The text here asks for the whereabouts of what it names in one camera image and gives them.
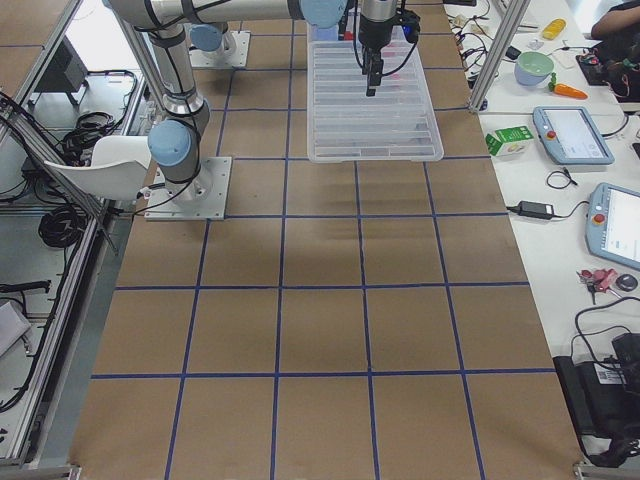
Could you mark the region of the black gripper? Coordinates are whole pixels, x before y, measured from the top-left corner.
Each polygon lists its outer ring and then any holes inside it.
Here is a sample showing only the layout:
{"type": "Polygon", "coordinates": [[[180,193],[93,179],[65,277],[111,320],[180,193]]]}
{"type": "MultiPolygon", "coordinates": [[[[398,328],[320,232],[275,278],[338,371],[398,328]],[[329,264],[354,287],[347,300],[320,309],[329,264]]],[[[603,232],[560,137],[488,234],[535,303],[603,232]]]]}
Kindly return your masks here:
{"type": "Polygon", "coordinates": [[[362,73],[367,80],[367,97],[373,97],[381,85],[384,61],[381,52],[376,50],[390,42],[394,22],[394,1],[362,1],[358,39],[362,45],[362,73]]]}

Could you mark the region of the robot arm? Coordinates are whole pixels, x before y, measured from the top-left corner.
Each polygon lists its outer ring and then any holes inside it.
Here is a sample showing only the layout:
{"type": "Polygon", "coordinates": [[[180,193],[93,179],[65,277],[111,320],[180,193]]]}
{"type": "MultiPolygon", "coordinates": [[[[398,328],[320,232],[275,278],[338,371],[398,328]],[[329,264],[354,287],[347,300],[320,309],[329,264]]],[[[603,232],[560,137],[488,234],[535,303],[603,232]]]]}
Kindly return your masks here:
{"type": "Polygon", "coordinates": [[[164,85],[163,105],[171,119],[194,119],[203,108],[189,57],[184,23],[226,25],[230,21],[304,20],[318,28],[339,23],[349,9],[360,12],[354,22],[362,53],[356,56],[367,79],[366,95],[373,97],[383,72],[382,49],[401,23],[404,9],[396,1],[108,1],[119,20],[145,33],[153,46],[164,85]]]}

